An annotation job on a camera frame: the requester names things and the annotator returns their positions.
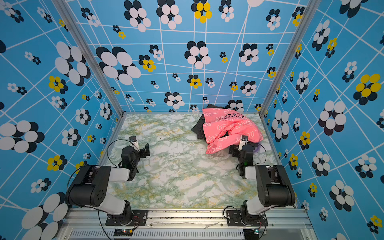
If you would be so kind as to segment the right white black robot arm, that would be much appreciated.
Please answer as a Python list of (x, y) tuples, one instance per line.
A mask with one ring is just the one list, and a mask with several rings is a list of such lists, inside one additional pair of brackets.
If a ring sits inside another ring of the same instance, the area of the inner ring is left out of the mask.
[(285, 168), (281, 165), (254, 164), (255, 146), (246, 144), (239, 147), (238, 172), (246, 180), (255, 181), (257, 196), (243, 202), (241, 219), (246, 226), (257, 222), (266, 225), (266, 212), (274, 208), (294, 206), (295, 192)]

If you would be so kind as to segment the pink printed cloth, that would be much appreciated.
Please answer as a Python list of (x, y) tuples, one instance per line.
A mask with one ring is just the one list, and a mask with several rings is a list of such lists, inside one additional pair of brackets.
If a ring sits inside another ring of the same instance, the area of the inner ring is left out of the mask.
[(264, 139), (258, 126), (237, 111), (219, 108), (204, 109), (203, 116), (208, 155), (231, 145), (238, 145), (242, 136), (247, 136), (253, 143), (259, 143)]

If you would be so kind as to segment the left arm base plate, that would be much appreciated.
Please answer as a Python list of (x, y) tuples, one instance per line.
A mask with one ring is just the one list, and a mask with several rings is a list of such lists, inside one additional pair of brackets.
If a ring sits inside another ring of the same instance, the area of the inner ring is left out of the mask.
[(114, 227), (145, 226), (148, 218), (148, 213), (148, 210), (131, 210), (121, 215), (107, 215), (105, 225)]

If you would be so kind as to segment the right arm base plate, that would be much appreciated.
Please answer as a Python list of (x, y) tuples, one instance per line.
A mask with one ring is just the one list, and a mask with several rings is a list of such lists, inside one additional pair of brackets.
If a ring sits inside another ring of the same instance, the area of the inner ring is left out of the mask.
[(261, 228), (268, 226), (266, 215), (250, 215), (240, 210), (225, 210), (224, 218), (229, 227), (253, 227)]

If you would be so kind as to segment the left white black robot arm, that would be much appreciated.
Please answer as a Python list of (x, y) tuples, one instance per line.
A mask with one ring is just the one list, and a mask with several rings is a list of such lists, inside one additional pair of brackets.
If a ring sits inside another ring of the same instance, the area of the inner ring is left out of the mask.
[(68, 186), (66, 202), (77, 207), (93, 208), (107, 214), (106, 226), (144, 226), (147, 210), (133, 210), (131, 203), (108, 193), (110, 183), (134, 180), (139, 173), (138, 163), (149, 157), (150, 146), (138, 148), (136, 142), (122, 149), (122, 161), (117, 166), (85, 165), (77, 170), (77, 176)]

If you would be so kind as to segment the purple cloth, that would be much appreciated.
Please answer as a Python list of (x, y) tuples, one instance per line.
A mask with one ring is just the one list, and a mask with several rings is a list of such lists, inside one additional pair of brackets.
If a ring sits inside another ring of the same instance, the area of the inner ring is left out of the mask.
[(258, 153), (260, 151), (261, 145), (258, 143), (254, 144), (254, 153)]

